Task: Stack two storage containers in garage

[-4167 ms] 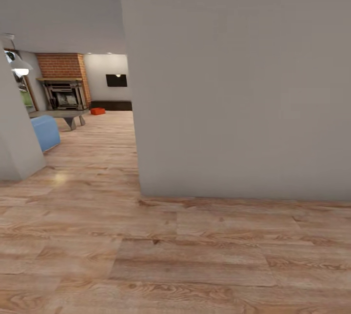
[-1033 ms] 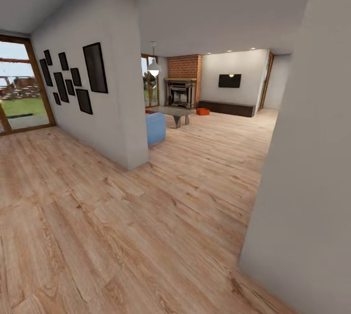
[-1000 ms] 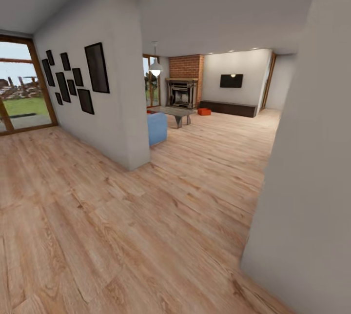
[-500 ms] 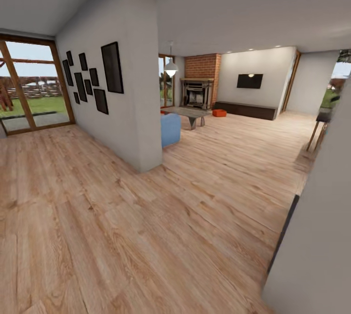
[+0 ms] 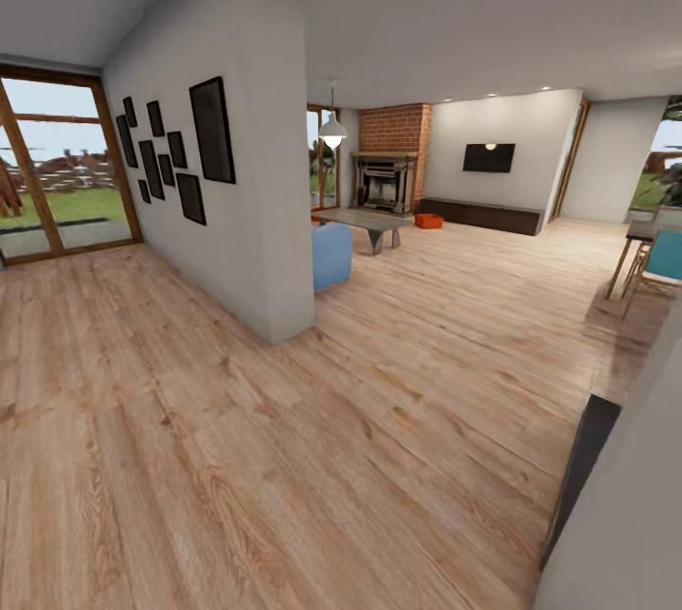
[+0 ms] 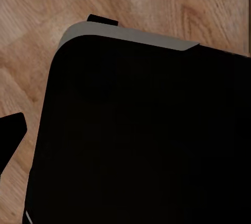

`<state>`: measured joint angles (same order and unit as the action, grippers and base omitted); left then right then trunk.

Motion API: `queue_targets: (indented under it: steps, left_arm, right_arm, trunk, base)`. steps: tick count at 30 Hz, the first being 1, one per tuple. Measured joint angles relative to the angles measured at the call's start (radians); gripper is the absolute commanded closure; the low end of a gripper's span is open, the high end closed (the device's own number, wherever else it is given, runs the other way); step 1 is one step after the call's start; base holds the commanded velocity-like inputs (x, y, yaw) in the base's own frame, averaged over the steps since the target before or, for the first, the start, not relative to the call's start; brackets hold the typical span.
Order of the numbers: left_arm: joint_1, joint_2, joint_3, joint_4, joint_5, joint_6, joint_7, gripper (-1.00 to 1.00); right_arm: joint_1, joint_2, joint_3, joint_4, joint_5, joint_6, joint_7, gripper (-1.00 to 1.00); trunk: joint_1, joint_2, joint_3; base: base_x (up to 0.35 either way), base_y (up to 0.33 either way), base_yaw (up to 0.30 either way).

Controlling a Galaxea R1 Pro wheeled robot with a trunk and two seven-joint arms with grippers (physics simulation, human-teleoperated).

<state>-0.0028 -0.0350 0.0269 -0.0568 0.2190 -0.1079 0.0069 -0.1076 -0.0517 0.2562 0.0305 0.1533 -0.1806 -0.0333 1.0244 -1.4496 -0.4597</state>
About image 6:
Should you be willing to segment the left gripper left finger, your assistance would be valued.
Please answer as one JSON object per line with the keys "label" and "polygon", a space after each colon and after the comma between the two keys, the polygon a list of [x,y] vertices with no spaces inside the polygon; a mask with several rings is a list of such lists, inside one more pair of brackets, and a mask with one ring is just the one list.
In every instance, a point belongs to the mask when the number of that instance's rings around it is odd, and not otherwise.
{"label": "left gripper left finger", "polygon": [[0,175],[27,132],[23,113],[0,118]]}

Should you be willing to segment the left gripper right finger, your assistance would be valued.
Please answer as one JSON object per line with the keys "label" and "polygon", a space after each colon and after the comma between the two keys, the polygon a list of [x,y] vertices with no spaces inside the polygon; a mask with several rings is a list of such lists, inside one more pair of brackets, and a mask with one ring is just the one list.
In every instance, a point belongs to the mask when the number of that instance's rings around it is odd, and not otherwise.
{"label": "left gripper right finger", "polygon": [[251,154],[251,114],[239,112],[234,131]]}

